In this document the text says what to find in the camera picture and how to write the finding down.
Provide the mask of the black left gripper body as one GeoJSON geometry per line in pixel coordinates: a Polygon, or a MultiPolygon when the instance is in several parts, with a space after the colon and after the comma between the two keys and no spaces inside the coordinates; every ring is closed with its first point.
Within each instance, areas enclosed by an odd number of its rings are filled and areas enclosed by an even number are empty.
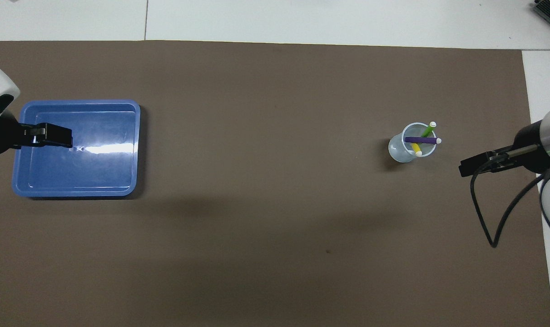
{"type": "Polygon", "coordinates": [[[21,149],[21,141],[24,136],[24,128],[16,120],[13,114],[1,114],[0,116],[0,154],[9,149],[21,149]]]}

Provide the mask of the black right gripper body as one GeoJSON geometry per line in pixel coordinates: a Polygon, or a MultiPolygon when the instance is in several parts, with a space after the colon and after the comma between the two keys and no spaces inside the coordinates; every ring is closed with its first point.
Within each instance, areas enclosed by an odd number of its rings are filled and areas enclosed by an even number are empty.
{"type": "Polygon", "coordinates": [[[534,173],[544,173],[550,168],[550,156],[545,151],[540,138],[540,127],[542,122],[534,122],[520,129],[514,137],[511,150],[518,150],[524,147],[536,145],[537,149],[513,158],[520,166],[534,173]]]}

